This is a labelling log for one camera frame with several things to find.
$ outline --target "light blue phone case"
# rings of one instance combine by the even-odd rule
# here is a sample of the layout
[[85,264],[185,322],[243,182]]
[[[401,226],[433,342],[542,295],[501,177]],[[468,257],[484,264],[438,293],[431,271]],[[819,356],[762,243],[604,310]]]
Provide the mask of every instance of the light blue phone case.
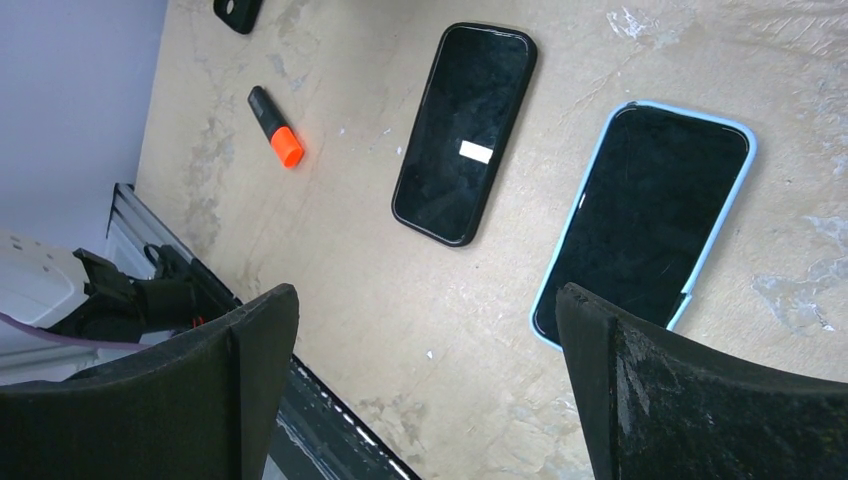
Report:
[[568,220],[566,220],[565,227],[562,229],[562,234],[559,236],[559,242],[557,243],[557,247],[554,250],[553,256],[551,257],[551,263],[550,265],[548,265],[547,272],[545,272],[545,279],[539,286],[539,291],[536,293],[536,299],[533,301],[533,308],[530,310],[530,329],[537,337],[539,337],[540,340],[556,348],[557,350],[562,350],[562,347],[543,337],[536,330],[536,327],[533,324],[533,313],[539,306],[539,301],[542,298],[542,291],[544,290],[545,285],[547,285],[548,283],[548,279],[551,276],[551,271],[554,269],[554,263],[556,263],[556,259],[559,256],[559,251],[562,249],[562,243],[563,241],[565,241],[565,235],[568,232],[568,227],[571,226],[571,220],[574,218],[574,214],[577,212],[577,206],[580,203],[580,198],[583,196],[583,191],[586,189],[586,183],[589,181],[589,174],[592,173],[592,168],[595,166],[595,160],[597,160],[598,158],[598,152],[601,149],[601,144],[603,144],[604,138],[607,135],[607,129],[609,129],[610,123],[612,123],[613,119],[616,115],[618,115],[620,111],[630,107],[652,107],[676,113],[678,115],[684,115],[687,117],[726,125],[742,132],[745,135],[745,139],[748,141],[748,156],[745,158],[745,163],[742,165],[742,169],[739,171],[739,175],[736,177],[736,181],[733,183],[733,188],[730,189],[730,193],[727,195],[727,199],[724,201],[724,205],[721,207],[721,212],[718,215],[718,219],[716,219],[712,230],[710,230],[710,236],[707,238],[707,242],[704,244],[704,249],[701,250],[701,254],[698,256],[698,261],[695,262],[695,266],[692,268],[692,273],[689,275],[689,278],[683,285],[683,289],[681,292],[681,294],[683,295],[683,300],[680,302],[680,306],[677,307],[677,312],[674,314],[674,316],[671,318],[671,321],[668,323],[668,326],[666,327],[666,329],[668,330],[674,330],[674,326],[677,325],[677,322],[680,320],[680,317],[683,316],[683,311],[686,310],[686,307],[689,305],[689,302],[692,301],[692,289],[695,286],[695,281],[698,279],[698,274],[701,273],[701,269],[704,267],[704,262],[707,260],[707,255],[709,255],[710,249],[713,247],[713,243],[715,243],[716,237],[718,237],[718,232],[719,230],[721,230],[721,225],[724,223],[724,219],[727,218],[727,214],[728,212],[730,212],[730,207],[733,205],[733,201],[736,199],[736,195],[739,193],[739,189],[742,187],[742,183],[745,182],[745,177],[748,176],[748,170],[751,169],[751,164],[754,161],[754,156],[757,154],[757,139],[754,136],[754,132],[752,132],[751,129],[749,129],[745,125],[742,125],[738,122],[734,122],[733,120],[708,115],[706,113],[693,112],[692,110],[687,110],[685,108],[672,107],[670,105],[664,105],[662,103],[651,102],[648,100],[637,100],[633,102],[627,102],[613,110],[613,112],[610,113],[609,117],[607,117],[607,122],[604,125],[604,130],[601,132],[601,136],[598,138],[598,142],[595,144],[595,150],[592,153],[592,161],[589,162],[589,166],[586,168],[586,172],[583,174],[583,180],[580,182],[580,189],[577,191],[577,195],[575,195],[574,197],[574,203],[572,203],[571,205],[571,211],[568,213]]

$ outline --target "wooden table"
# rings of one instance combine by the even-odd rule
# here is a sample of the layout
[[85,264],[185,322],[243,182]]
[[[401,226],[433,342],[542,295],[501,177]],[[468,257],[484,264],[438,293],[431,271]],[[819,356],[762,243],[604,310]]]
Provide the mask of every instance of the wooden table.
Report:
[[[297,354],[427,478],[584,478],[559,352],[527,316],[607,114],[653,99],[761,149],[678,332],[848,381],[848,6],[787,0],[266,0],[249,36],[172,0],[141,198],[247,300],[297,287]],[[442,31],[528,32],[539,63],[474,242],[396,222]],[[248,108],[303,137],[284,170]]]

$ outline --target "phone screen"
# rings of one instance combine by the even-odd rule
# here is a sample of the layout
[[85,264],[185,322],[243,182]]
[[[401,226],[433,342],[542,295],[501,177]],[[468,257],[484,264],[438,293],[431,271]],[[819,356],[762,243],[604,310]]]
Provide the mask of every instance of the phone screen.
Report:
[[533,315],[559,344],[556,292],[574,282],[666,327],[748,159],[725,124],[628,105],[607,127]]
[[445,32],[395,188],[399,221],[451,246],[471,241],[535,59],[520,32]]

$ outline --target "highlighter cap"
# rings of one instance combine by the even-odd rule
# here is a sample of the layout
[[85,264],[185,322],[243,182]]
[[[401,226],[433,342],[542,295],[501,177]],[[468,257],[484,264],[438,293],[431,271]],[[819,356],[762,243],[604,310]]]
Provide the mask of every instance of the highlighter cap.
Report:
[[286,168],[294,168],[303,158],[303,147],[289,127],[281,127],[271,135],[271,148]]

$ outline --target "orange highlighter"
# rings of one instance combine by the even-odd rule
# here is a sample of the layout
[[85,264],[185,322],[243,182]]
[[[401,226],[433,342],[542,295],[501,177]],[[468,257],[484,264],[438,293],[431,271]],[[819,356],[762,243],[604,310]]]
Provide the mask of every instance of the orange highlighter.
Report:
[[259,121],[265,136],[271,142],[271,148],[280,157],[283,166],[296,167],[303,158],[303,147],[295,138],[283,114],[268,96],[268,92],[258,85],[253,87],[250,95],[247,96],[247,103],[250,104],[256,120]]

